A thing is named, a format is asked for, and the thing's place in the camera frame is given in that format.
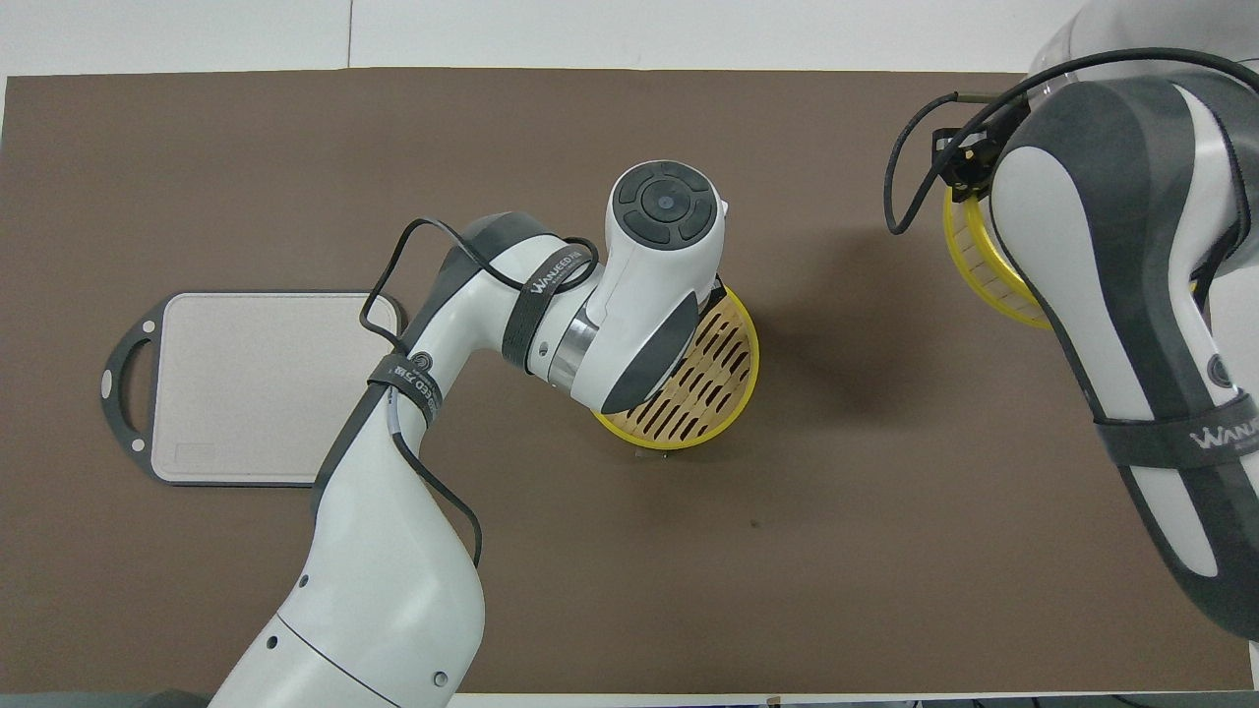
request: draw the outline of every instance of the white wall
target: white wall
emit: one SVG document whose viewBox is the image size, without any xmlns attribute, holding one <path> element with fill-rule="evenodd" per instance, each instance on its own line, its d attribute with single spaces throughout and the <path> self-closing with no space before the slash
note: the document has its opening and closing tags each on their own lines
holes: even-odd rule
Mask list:
<svg viewBox="0 0 1259 708">
<path fill-rule="evenodd" d="M 0 81 L 373 66 L 1022 72 L 1081 4 L 0 0 Z M 1226 359 L 1259 392 L 1259 268 L 1216 287 Z"/>
</svg>

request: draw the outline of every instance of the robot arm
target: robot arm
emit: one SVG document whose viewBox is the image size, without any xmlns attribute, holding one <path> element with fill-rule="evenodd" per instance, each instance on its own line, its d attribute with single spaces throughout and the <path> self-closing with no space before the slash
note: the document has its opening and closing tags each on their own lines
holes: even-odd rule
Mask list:
<svg viewBox="0 0 1259 708">
<path fill-rule="evenodd" d="M 1256 260 L 1256 111 L 1254 92 L 1200 72 L 1074 83 L 1013 135 L 992 186 L 1001 243 L 1160 553 L 1204 612 L 1248 639 L 1259 639 L 1259 412 L 1190 283 L 1221 239 L 1235 248 L 1225 267 Z"/>
<path fill-rule="evenodd" d="M 582 249 L 522 213 L 471 224 L 468 246 L 524 288 L 457 248 L 447 256 L 403 333 L 407 357 L 387 357 L 373 373 L 320 471 L 301 578 L 212 705 L 444 705 L 481 642 L 483 597 L 463 544 L 393 433 L 418 447 L 477 349 L 501 351 L 590 408 L 650 398 L 708 300 L 724 215 L 696 170 L 638 165 L 608 200 L 607 267 L 567 291 L 556 286 L 589 267 Z M 395 394 L 408 388 L 408 398 Z"/>
<path fill-rule="evenodd" d="M 974 98 L 925 106 L 898 139 L 884 191 L 893 233 L 934 176 L 954 195 L 991 197 L 1001 246 L 1163 559 L 1204 612 L 1248 639 L 1259 639 L 1259 412 L 1200 307 L 1216 273 L 1259 262 L 1259 74 L 1246 67 L 1259 66 L 1256 26 L 1254 3 L 1094 0 L 1031 77 L 938 131 L 947 145 L 898 222 L 891 173 L 905 136 L 935 106 Z"/>
</svg>

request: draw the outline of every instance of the black strap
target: black strap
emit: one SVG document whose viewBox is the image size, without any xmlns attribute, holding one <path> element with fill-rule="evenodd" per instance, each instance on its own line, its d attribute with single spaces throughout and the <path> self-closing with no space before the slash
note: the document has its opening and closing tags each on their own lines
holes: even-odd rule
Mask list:
<svg viewBox="0 0 1259 708">
<path fill-rule="evenodd" d="M 209 704 L 208 697 L 172 688 L 145 698 L 136 708 L 205 708 Z"/>
<path fill-rule="evenodd" d="M 1259 451 L 1259 408 L 1249 393 L 1173 421 L 1095 421 L 1115 465 L 1194 470 Z"/>
<path fill-rule="evenodd" d="M 590 261 L 590 253 L 580 246 L 565 246 L 550 254 L 534 275 L 525 281 L 525 287 L 516 296 L 516 305 L 507 317 L 502 330 L 502 358 L 526 374 L 529 370 L 529 350 L 534 345 L 534 335 L 543 324 L 546 307 L 550 307 L 555 291 L 577 271 Z"/>
<path fill-rule="evenodd" d="M 432 426 L 433 420 L 437 418 L 437 411 L 442 407 L 442 389 L 433 380 L 433 377 L 428 375 L 428 369 L 432 365 L 433 360 L 423 351 L 413 359 L 397 353 L 385 354 L 376 364 L 376 369 L 368 377 L 368 382 L 397 388 L 419 408 L 424 416 L 424 423 Z"/>
</svg>

